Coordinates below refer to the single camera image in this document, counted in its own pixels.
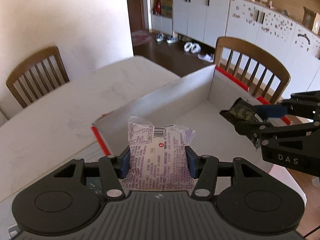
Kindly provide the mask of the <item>black snack wrapper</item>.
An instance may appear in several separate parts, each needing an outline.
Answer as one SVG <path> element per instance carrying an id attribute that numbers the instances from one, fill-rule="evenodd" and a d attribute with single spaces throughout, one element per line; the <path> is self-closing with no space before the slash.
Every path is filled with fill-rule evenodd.
<path id="1" fill-rule="evenodd" d="M 253 105 L 242 98 L 238 98 L 229 110 L 221 110 L 219 113 L 232 125 L 236 121 L 266 122 L 268 119 L 260 118 L 254 110 Z"/>

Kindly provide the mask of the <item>white purple snack packet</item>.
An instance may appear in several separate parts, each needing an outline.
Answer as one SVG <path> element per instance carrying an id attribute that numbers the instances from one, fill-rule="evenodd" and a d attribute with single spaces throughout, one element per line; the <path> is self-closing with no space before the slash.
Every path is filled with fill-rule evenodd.
<path id="1" fill-rule="evenodd" d="M 120 183 L 132 191 L 191 191 L 185 146 L 195 131 L 178 125 L 156 127 L 148 120 L 128 119 L 130 169 Z"/>

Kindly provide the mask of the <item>wooden chair right side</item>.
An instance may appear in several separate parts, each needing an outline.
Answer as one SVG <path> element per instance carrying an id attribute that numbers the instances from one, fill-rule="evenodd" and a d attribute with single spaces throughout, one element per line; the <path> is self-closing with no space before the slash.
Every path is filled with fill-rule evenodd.
<path id="1" fill-rule="evenodd" d="M 253 96 L 276 103 L 291 80 L 284 65 L 267 51 L 245 40 L 223 36 L 216 42 L 214 64 Z"/>

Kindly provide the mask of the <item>wooden chair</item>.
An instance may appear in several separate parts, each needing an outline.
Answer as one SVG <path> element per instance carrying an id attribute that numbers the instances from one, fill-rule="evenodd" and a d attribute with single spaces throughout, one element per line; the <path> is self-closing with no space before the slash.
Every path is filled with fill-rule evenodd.
<path id="1" fill-rule="evenodd" d="M 276 103 L 291 80 L 284 65 L 267 51 L 245 40 L 223 36 L 216 42 L 214 64 L 253 96 Z"/>
<path id="2" fill-rule="evenodd" d="M 57 46 L 43 48 L 10 73 L 6 85 L 22 108 L 27 108 L 70 81 Z"/>

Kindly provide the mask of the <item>red cardboard box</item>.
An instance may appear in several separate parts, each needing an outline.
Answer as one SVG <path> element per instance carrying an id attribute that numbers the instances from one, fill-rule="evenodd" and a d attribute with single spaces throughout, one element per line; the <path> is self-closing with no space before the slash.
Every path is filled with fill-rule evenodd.
<path id="1" fill-rule="evenodd" d="M 305 193 L 285 168 L 263 161 L 261 150 L 245 136 L 238 135 L 234 126 L 220 115 L 238 98 L 252 105 L 267 103 L 251 96 L 216 66 L 209 66 L 102 115 L 93 122 L 92 129 L 104 152 L 119 155 L 129 144 L 127 121 L 131 116 L 159 127 L 188 127 L 195 131 L 190 146 L 198 155 L 212 155 L 225 162 L 242 157 L 306 200 Z"/>

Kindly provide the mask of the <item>white slippers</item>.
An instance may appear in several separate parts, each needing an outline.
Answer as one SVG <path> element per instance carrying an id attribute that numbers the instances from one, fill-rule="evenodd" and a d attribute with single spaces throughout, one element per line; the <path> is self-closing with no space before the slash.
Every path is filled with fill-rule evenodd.
<path id="1" fill-rule="evenodd" d="M 200 45 L 193 42 L 186 42 L 183 49 L 185 52 L 190 52 L 192 54 L 197 54 L 201 51 Z"/>

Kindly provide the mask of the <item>wooden chair far side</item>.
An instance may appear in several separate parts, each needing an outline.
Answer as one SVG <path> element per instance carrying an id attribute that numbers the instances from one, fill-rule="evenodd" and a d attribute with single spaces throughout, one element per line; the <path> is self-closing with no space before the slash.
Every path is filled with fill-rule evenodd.
<path id="1" fill-rule="evenodd" d="M 10 73 L 6 85 L 22 108 L 27 108 L 70 81 L 57 46 L 43 48 Z"/>

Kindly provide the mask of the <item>sneakers pair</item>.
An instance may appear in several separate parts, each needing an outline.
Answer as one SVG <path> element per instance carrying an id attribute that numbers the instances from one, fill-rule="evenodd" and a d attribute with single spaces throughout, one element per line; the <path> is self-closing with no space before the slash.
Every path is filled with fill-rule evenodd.
<path id="1" fill-rule="evenodd" d="M 177 43 L 179 41 L 178 37 L 166 36 L 163 33 L 157 34 L 155 40 L 158 43 L 165 41 L 167 44 L 173 44 L 173 43 Z"/>

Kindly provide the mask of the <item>brown entrance door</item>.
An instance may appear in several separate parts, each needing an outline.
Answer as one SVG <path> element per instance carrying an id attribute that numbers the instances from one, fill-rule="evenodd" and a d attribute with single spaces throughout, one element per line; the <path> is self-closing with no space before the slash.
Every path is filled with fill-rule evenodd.
<path id="1" fill-rule="evenodd" d="M 149 30 L 149 0 L 127 0 L 131 33 Z"/>

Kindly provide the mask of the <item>white wall cabinet unit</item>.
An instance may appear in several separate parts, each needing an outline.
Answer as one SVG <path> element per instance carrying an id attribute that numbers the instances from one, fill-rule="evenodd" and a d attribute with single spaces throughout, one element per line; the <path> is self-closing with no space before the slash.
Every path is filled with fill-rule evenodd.
<path id="1" fill-rule="evenodd" d="M 291 76 L 284 96 L 319 90 L 319 0 L 170 0 L 172 31 L 215 47 L 221 36 L 252 43 Z"/>

